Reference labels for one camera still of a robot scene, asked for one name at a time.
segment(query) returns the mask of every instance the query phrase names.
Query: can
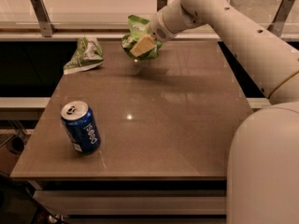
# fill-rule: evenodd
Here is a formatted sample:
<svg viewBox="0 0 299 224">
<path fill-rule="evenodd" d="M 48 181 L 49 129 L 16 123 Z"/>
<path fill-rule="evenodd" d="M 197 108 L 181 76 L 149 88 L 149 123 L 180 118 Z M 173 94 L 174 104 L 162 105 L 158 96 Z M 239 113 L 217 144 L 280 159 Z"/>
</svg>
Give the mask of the can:
<svg viewBox="0 0 299 224">
<path fill-rule="evenodd" d="M 93 111 L 85 102 L 73 101 L 61 112 L 62 123 L 75 150 L 83 155 L 93 153 L 101 144 Z"/>
</svg>

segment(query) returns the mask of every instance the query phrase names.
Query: crumpled snack bag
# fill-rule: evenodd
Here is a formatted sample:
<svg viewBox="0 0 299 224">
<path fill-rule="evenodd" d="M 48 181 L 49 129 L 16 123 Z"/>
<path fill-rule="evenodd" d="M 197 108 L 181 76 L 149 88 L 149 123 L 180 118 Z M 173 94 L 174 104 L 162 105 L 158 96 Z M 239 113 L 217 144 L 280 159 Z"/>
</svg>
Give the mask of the crumpled snack bag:
<svg viewBox="0 0 299 224">
<path fill-rule="evenodd" d="M 163 45 L 150 35 L 149 20 L 131 15 L 128 18 L 130 34 L 121 39 L 121 46 L 133 59 L 147 60 L 159 56 L 158 49 Z"/>
<path fill-rule="evenodd" d="M 64 74 L 87 71 L 103 63 L 102 49 L 96 38 L 82 37 L 72 59 L 64 66 Z"/>
</svg>

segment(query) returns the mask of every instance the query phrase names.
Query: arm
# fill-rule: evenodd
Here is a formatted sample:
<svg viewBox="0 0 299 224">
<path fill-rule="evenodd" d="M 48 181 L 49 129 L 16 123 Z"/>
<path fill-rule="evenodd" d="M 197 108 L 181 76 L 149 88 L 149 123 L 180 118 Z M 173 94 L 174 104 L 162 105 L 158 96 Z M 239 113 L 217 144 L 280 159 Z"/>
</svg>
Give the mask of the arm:
<svg viewBox="0 0 299 224">
<path fill-rule="evenodd" d="M 230 6 L 229 0 L 176 0 L 150 21 L 168 41 L 186 29 L 209 24 L 272 104 L 299 100 L 299 52 Z"/>
</svg>

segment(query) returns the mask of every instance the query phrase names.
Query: floor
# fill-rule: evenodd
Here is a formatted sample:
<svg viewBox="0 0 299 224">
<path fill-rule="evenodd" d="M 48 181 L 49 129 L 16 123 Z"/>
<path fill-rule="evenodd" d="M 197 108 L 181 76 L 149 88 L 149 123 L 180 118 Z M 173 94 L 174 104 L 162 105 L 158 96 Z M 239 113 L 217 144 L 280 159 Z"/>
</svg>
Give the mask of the floor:
<svg viewBox="0 0 299 224">
<path fill-rule="evenodd" d="M 244 14 L 261 24 L 273 20 L 281 0 L 231 0 L 232 5 Z M 299 2 L 296 1 L 292 13 L 287 19 L 286 33 L 299 31 Z M 0 127 L 0 145 L 6 141 L 14 131 Z M 9 152 L 6 145 L 0 147 L 0 223 L 47 223 L 46 214 L 38 208 L 30 198 L 22 183 L 14 183 L 9 175 L 18 160 L 18 156 Z M 140 217 L 109 217 L 109 218 L 77 218 L 65 219 L 67 223 L 225 223 L 223 218 L 140 218 Z"/>
</svg>

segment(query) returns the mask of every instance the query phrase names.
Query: can lid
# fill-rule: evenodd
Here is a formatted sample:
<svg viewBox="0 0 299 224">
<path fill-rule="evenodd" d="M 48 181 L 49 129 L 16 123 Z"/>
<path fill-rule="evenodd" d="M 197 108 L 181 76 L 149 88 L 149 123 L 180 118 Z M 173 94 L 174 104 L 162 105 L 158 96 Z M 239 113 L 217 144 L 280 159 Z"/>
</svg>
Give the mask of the can lid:
<svg viewBox="0 0 299 224">
<path fill-rule="evenodd" d="M 88 112 L 88 106 L 82 101 L 73 101 L 66 104 L 62 109 L 62 117 L 66 120 L 77 120 Z"/>
</svg>

